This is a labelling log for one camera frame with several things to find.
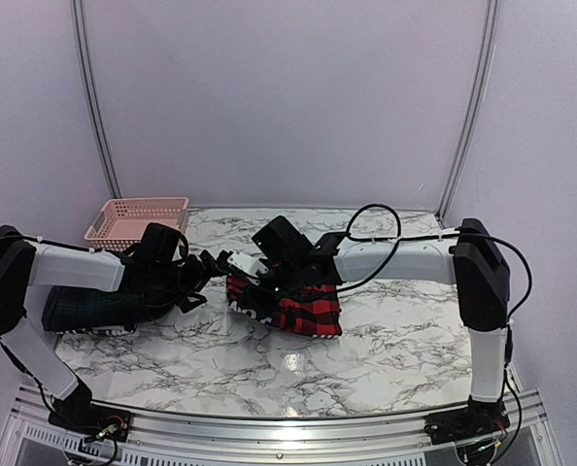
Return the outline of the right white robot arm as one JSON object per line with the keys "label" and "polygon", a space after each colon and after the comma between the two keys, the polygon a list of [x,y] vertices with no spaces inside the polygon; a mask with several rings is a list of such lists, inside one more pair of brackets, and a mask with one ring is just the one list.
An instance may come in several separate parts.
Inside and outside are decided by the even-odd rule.
{"label": "right white robot arm", "polygon": [[259,321],[316,336],[322,332],[311,319],[300,323],[284,318],[283,311],[301,304],[331,305],[343,285],[369,280],[455,286],[472,368],[471,404],[460,411],[458,425],[478,435],[495,421],[509,339],[510,267],[481,221],[470,218],[460,229],[413,238],[358,239],[327,232],[313,243],[277,216],[253,241],[263,256],[249,260],[244,283],[230,284],[230,298]]}

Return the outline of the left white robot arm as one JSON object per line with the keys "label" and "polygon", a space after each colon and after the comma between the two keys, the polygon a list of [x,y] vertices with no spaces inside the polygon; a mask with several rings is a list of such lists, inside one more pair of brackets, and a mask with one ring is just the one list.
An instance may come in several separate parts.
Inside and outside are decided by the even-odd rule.
{"label": "left white robot arm", "polygon": [[46,343],[47,332],[127,331],[175,307],[186,312],[220,269],[190,252],[185,235],[151,223],[118,251],[77,247],[0,227],[0,345],[81,432],[100,423],[81,378]]}

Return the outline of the red black plaid garment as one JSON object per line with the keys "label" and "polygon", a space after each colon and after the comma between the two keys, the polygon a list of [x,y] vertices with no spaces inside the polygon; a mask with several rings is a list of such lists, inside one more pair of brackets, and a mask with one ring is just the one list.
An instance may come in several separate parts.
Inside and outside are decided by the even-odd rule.
{"label": "red black plaid garment", "polygon": [[237,276],[228,276],[225,283],[229,309],[258,323],[313,338],[332,339],[343,333],[334,285],[307,287],[299,301],[269,295]]}

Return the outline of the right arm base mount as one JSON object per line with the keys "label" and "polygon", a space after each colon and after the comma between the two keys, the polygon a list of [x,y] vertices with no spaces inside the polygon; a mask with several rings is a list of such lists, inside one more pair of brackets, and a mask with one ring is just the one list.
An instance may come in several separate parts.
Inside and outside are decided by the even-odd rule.
{"label": "right arm base mount", "polygon": [[503,393],[503,384],[486,393],[472,389],[462,408],[427,415],[424,433],[434,445],[503,433],[511,425]]}

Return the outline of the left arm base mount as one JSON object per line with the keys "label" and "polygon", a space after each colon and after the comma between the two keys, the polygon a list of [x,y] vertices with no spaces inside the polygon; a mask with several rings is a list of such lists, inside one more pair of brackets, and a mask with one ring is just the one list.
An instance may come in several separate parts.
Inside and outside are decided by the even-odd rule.
{"label": "left arm base mount", "polygon": [[63,399],[53,395],[48,402],[41,385],[39,391],[50,412],[51,425],[85,434],[91,441],[104,438],[115,439],[117,442],[127,440],[132,413],[95,404],[90,388],[80,379],[77,379],[73,391]]}

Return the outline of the dark green plaid garment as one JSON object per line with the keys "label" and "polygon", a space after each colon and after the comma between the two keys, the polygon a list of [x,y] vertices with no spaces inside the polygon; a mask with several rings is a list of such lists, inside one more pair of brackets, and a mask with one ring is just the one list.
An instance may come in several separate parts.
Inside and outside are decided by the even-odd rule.
{"label": "dark green plaid garment", "polygon": [[47,298],[42,325],[47,332],[154,321],[173,307],[152,309],[145,296],[90,288],[54,286]]}

